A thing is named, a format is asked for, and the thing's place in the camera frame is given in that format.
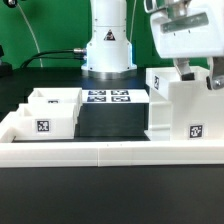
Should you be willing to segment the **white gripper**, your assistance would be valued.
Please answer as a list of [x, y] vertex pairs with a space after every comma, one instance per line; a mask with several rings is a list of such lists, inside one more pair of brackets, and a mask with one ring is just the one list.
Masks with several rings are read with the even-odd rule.
[[209, 57], [209, 90], [224, 88], [224, 0], [143, 0], [159, 56], [176, 58], [182, 81], [193, 81], [188, 58]]

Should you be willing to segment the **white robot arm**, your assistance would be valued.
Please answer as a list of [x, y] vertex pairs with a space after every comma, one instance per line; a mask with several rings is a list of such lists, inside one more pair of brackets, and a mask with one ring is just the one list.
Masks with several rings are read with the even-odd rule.
[[[92, 38], [82, 69], [101, 77], [136, 67], [126, 37], [126, 0], [90, 0]], [[171, 59], [183, 80], [189, 60], [208, 60], [208, 88], [224, 88], [224, 0], [144, 0], [160, 57]]]

